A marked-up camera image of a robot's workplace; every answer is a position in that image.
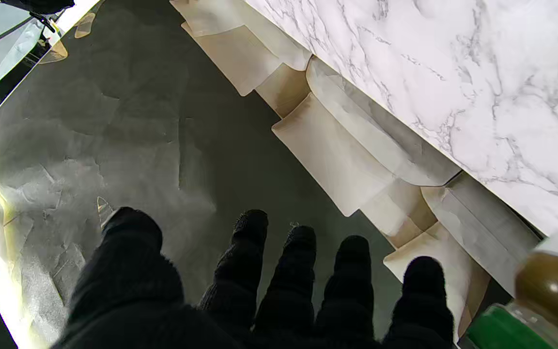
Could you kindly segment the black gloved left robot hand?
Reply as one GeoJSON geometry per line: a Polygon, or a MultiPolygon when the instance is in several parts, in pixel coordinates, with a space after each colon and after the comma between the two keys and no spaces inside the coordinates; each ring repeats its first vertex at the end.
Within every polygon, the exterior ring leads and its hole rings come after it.
{"type": "Polygon", "coordinates": [[[374,336],[368,241],[345,238],[318,312],[312,305],[316,234],[298,225],[261,303],[257,291],[268,228],[264,211],[244,212],[199,305],[185,301],[163,235],[148,214],[115,211],[83,268],[54,349],[453,349],[454,318],[444,272],[429,256],[404,274],[385,338],[374,336]]]}

